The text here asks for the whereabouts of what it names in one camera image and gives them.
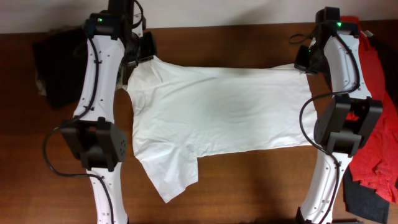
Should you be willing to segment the white t-shirt with robot print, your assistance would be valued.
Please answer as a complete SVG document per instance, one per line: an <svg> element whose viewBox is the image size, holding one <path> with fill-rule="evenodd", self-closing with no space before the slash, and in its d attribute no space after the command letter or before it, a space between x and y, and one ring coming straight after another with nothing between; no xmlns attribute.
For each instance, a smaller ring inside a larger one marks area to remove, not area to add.
<svg viewBox="0 0 398 224"><path fill-rule="evenodd" d="M198 158L306 146L317 112L306 75L273 68L136 67L132 147L164 202L198 181Z"/></svg>

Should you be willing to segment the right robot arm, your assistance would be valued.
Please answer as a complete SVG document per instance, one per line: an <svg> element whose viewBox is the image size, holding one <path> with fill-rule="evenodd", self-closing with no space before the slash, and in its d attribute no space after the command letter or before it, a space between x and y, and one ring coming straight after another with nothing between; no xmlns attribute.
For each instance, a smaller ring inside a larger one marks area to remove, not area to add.
<svg viewBox="0 0 398 224"><path fill-rule="evenodd" d="M324 74L330 92L311 97L330 97L331 103L317 118L308 142L317 148L317 162L310 190L298 208L298 224L332 223L333 206L341 180L359 149L363 148L382 115L382 101L368 90L359 59L359 30L341 20L337 7L316 13L315 28L304 39L294 67L305 74Z"/></svg>

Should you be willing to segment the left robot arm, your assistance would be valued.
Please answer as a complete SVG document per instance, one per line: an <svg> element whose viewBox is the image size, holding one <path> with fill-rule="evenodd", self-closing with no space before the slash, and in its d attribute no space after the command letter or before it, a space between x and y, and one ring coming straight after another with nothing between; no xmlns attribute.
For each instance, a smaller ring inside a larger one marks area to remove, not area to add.
<svg viewBox="0 0 398 224"><path fill-rule="evenodd" d="M129 72L152 60L157 49L146 32L138 1L109 1L108 8L85 21L87 64L81 96L73 118L55 128L90 179L97 223L128 223L121 190L121 165L127 136L114 123L114 94Z"/></svg>

